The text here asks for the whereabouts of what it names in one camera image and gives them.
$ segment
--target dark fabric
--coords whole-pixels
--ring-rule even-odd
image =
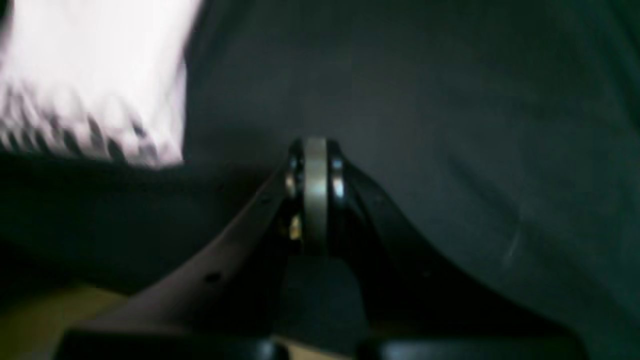
[[[219,0],[188,51],[186,165],[0,161],[0,236],[135,290],[326,135],[447,257],[639,358],[640,86],[625,2]]]

